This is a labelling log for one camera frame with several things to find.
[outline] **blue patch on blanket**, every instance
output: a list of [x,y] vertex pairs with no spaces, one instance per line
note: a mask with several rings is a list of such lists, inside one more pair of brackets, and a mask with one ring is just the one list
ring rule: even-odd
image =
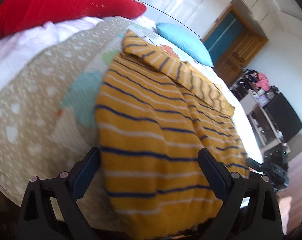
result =
[[76,119],[84,128],[96,127],[95,100],[102,77],[99,71],[82,73],[71,85],[61,101],[61,108],[71,106]]

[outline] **navy blue stripe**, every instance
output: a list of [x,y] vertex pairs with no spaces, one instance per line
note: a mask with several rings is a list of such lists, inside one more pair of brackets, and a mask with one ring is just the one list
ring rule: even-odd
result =
[[155,53],[155,50],[153,50],[153,51],[151,51],[151,52],[149,52],[149,53],[147,53],[147,54],[143,54],[141,59],[144,59],[144,57],[150,56],[150,55],[152,55],[153,53]]
[[165,66],[165,64],[168,62],[169,58],[170,58],[170,57],[167,57],[167,58],[165,59],[165,61],[162,62],[162,64],[160,65],[160,68],[159,68],[160,71],[161,71],[161,69]]
[[177,129],[177,128],[171,128],[171,127],[161,127],[161,130],[167,130],[167,131],[173,131],[173,132],[180,132],[180,133],[192,133],[195,134],[195,132],[186,130],[186,129]]
[[205,138],[209,138],[209,136],[207,136],[207,135],[201,136],[201,137],[200,137],[200,141],[202,141],[202,140],[205,139]]
[[118,116],[121,116],[121,117],[124,117],[126,119],[131,119],[133,121],[149,121],[149,122],[153,122],[153,123],[156,123],[158,124],[158,122],[154,119],[151,119],[151,118],[148,118],[148,117],[134,117],[134,116],[131,116],[131,115],[128,115],[128,114],[125,114],[125,113],[121,113],[121,112],[118,112],[106,105],[96,105],[95,106],[95,109],[106,109],[106,110],[109,110],[110,112],[118,115]]
[[219,148],[219,147],[216,147],[219,151],[226,151],[228,149],[238,149],[237,146],[228,146],[226,148]]
[[126,151],[126,150],[121,150],[113,147],[101,147],[102,152],[107,152],[107,153],[113,153],[117,155],[124,155],[124,156],[132,156],[132,157],[154,157],[157,159],[162,159],[162,160],[167,160],[170,162],[197,162],[198,158],[189,158],[189,157],[170,157],[166,154],[162,153],[156,153],[156,152],[151,152],[151,151]]
[[148,106],[152,107],[154,111],[161,112],[161,113],[168,113],[168,114],[180,114],[180,115],[182,115],[184,118],[189,119],[189,120],[192,121],[192,118],[191,118],[191,117],[186,116],[186,115],[182,114],[181,112],[173,111],[173,110],[161,110],[161,109],[155,109],[150,103],[145,102],[145,101],[143,101],[143,100],[137,98],[136,96],[134,96],[134,95],[132,95],[132,94],[130,94],[130,93],[128,93],[128,92],[125,92],[125,91],[123,91],[123,90],[121,90],[121,89],[119,89],[119,88],[117,88],[117,87],[112,86],[112,85],[109,84],[108,82],[103,82],[103,84],[104,84],[104,85],[107,85],[108,87],[111,87],[111,88],[113,88],[113,89],[115,89],[115,90],[117,90],[117,91],[119,91],[119,92],[121,92],[121,93],[123,93],[123,94],[125,94],[125,95],[128,95],[128,96],[130,96],[130,97],[136,99],[136,100],[139,101],[140,103],[143,103],[143,104],[145,104],[145,105],[148,105]]
[[229,167],[231,167],[231,166],[235,166],[235,167],[243,168],[243,169],[245,169],[245,170],[249,170],[248,167],[245,167],[245,166],[240,165],[240,164],[237,164],[237,163],[230,163],[230,164],[226,165],[227,168],[229,168]]
[[132,44],[126,45],[123,50],[125,50],[128,47],[147,47],[147,46],[149,46],[149,45],[148,44],[134,44],[134,43],[132,43]]
[[180,65],[179,65],[179,67],[178,67],[177,77],[175,78],[175,81],[178,81],[178,79],[180,78],[180,70],[181,70],[181,66],[182,66],[182,62],[180,62]]
[[[140,67],[143,67],[143,68],[146,68],[145,66],[143,66],[143,65],[141,65],[141,64],[139,64],[139,63],[137,63],[137,62],[135,62],[135,61],[132,61],[132,60],[129,60],[128,58],[125,58],[125,57],[123,57],[123,59],[125,59],[125,60],[127,60],[127,61],[129,61],[129,62],[131,62],[131,63],[134,63],[134,64],[137,64],[137,65],[139,65]],[[155,73],[159,73],[159,77],[161,76],[163,76],[163,74],[161,73],[160,74],[160,72],[159,71],[157,71],[157,70],[152,70],[152,69],[149,69],[149,68],[146,68],[147,70],[149,70],[149,71],[151,71],[151,72],[155,72]]]
[[192,75],[193,71],[190,69],[190,75],[191,75],[191,88],[190,88],[190,91],[192,92],[192,90],[194,89],[194,85],[193,85],[193,75]]
[[125,36],[125,38],[139,38],[139,36],[137,36],[137,35],[130,35],[130,36]]
[[213,118],[209,117],[208,115],[206,115],[204,112],[198,110],[198,109],[196,108],[195,105],[190,105],[190,106],[188,106],[188,107],[194,107],[198,113],[205,115],[205,116],[206,116],[207,118],[209,118],[210,120],[212,120],[212,121],[214,121],[214,122],[216,122],[216,123],[218,123],[218,124],[224,124],[224,122],[218,122],[218,121],[214,120]]
[[151,193],[140,193],[140,192],[110,192],[108,191],[108,195],[110,197],[137,197],[137,198],[152,198],[155,197],[157,194],[166,194],[166,193],[172,193],[172,192],[182,192],[186,191],[189,189],[195,189],[195,188],[200,188],[200,189],[207,189],[211,190],[210,186],[204,186],[204,185],[190,185],[186,187],[181,187],[181,188],[171,188],[167,190],[160,190],[158,189],[156,192],[151,192]]
[[148,77],[148,76],[142,74],[141,72],[139,72],[139,71],[137,71],[137,70],[134,70],[134,69],[132,69],[132,68],[130,68],[130,67],[128,67],[128,66],[126,66],[126,65],[124,65],[124,64],[122,64],[122,63],[120,63],[120,62],[118,62],[117,60],[114,60],[114,61],[115,61],[116,63],[118,63],[118,64],[120,64],[120,65],[126,67],[126,68],[129,69],[129,70],[132,70],[132,71],[134,71],[134,72],[136,72],[136,73],[139,73],[141,76],[144,76],[144,77],[146,77],[147,79],[152,80],[152,81],[155,82],[155,83],[158,83],[158,84],[160,84],[160,85],[171,85],[171,86],[177,87],[175,84],[170,83],[170,82],[165,82],[165,83],[158,82],[158,81],[156,81],[156,80],[154,80],[154,79],[152,79],[152,78],[150,78],[150,77]]
[[[189,96],[192,96],[192,97],[196,97],[195,95],[190,94],[190,93],[182,93],[182,95],[184,95],[184,96],[185,96],[185,95],[189,95]],[[213,111],[215,111],[215,112],[220,113],[219,111],[217,111],[217,110],[215,110],[214,108],[211,108],[211,107],[209,107],[209,106],[205,106],[205,105],[203,105],[203,104],[201,104],[201,103],[199,103],[199,105],[200,105],[200,106],[203,106],[203,107],[205,107],[205,108],[211,109],[211,110],[213,110]]]
[[114,113],[118,116],[124,117],[126,119],[130,119],[130,120],[133,120],[133,121],[137,121],[137,122],[142,122],[142,121],[153,122],[153,123],[156,123],[161,128],[161,130],[179,132],[179,133],[195,134],[195,132],[187,130],[187,129],[178,129],[178,128],[172,128],[172,127],[161,127],[160,124],[154,119],[151,119],[151,118],[148,118],[148,117],[134,117],[134,116],[131,116],[129,114],[118,112],[118,111],[116,111],[116,110],[114,110],[111,107],[106,106],[106,105],[96,105],[95,109],[106,109],[106,110],[108,110],[108,111],[110,111],[110,112],[112,112],[112,113]]
[[200,85],[200,87],[201,87],[201,93],[202,93],[202,100],[204,100],[204,93],[203,93],[203,79],[202,78],[200,78],[201,79],[201,85]]
[[165,98],[165,99],[169,99],[169,100],[180,100],[180,101],[182,101],[182,102],[185,102],[183,98],[169,98],[169,97],[166,97],[166,96],[164,96],[164,95],[161,95],[161,94],[159,94],[159,93],[157,93],[157,92],[153,91],[152,89],[148,89],[148,88],[146,88],[146,87],[142,86],[142,85],[141,85],[139,82],[135,82],[135,81],[133,81],[133,80],[132,80],[132,79],[130,79],[129,77],[127,77],[127,76],[125,76],[125,75],[120,74],[119,72],[117,72],[117,71],[116,71],[116,70],[114,70],[114,69],[109,69],[109,71],[112,71],[112,72],[117,73],[119,76],[126,78],[127,80],[131,81],[132,83],[134,83],[134,84],[138,85],[139,87],[141,87],[141,88],[145,89],[146,91],[149,91],[149,92],[154,93],[155,95],[157,95],[157,96],[159,96],[159,97],[162,97],[162,98]]
[[203,129],[205,130],[209,130],[209,131],[212,131],[212,132],[216,132],[217,134],[219,135],[224,135],[224,136],[227,136],[227,137],[233,137],[231,134],[225,134],[225,133],[222,133],[222,132],[218,132],[217,130],[214,130],[214,129],[211,129],[209,127],[202,127]]
[[222,116],[222,115],[219,115],[219,116],[222,117],[222,118],[230,119],[230,117],[228,117],[228,116]]

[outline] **pink item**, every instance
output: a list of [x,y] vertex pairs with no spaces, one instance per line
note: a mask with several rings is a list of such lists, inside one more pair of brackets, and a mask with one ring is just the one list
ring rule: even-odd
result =
[[264,91],[268,91],[270,89],[270,84],[267,79],[267,76],[263,73],[258,74],[259,81],[255,84],[255,86],[262,88]]

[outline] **door frame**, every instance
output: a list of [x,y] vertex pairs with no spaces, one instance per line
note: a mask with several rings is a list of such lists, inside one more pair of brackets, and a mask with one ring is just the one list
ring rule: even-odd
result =
[[220,25],[220,23],[224,20],[224,18],[230,13],[232,12],[235,16],[235,18],[242,23],[242,25],[244,26],[245,29],[247,29],[248,31],[252,31],[252,28],[250,27],[250,25],[248,24],[248,22],[241,16],[241,14],[238,12],[238,10],[235,8],[235,6],[233,4],[231,4],[229,6],[229,8],[218,18],[215,20],[215,24],[214,26],[209,30],[209,32],[201,39],[201,42],[205,42],[207,40],[207,38],[209,38],[209,36],[214,32],[214,30]]
[[[215,21],[214,26],[209,30],[209,32],[201,39],[201,42],[205,42],[207,40],[207,38],[209,38],[209,36],[213,33],[213,31],[221,24],[221,22],[224,20],[224,18],[228,15],[228,13],[232,12],[233,15],[235,16],[235,18],[243,25],[243,27],[245,28],[245,30],[255,33],[256,35],[260,36],[261,38],[261,44],[259,45],[259,51],[265,46],[265,44],[269,41],[267,38],[262,37],[261,35],[257,34],[255,31],[253,31],[253,29],[251,28],[250,24],[241,16],[241,14],[239,13],[239,11],[235,8],[235,6],[233,4],[231,4],[229,6],[229,8],[227,8],[227,10]],[[220,56],[220,58],[217,60],[217,62],[219,62],[219,60],[221,58],[226,58],[228,54],[232,53],[233,50],[233,43],[227,48],[227,50]],[[245,69],[245,67],[250,63],[250,61],[256,56],[253,55],[252,57],[249,58],[249,60],[245,63],[245,65],[243,65],[243,69]],[[240,72],[238,74],[238,76],[232,81],[231,84],[227,85],[229,88],[243,75],[243,72]]]

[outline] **white wall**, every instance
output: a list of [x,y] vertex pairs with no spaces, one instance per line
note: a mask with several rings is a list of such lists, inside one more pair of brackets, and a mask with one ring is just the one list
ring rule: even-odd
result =
[[[264,73],[284,94],[302,121],[302,40],[277,29],[262,51],[248,65]],[[302,130],[289,142],[292,159],[302,150]]]

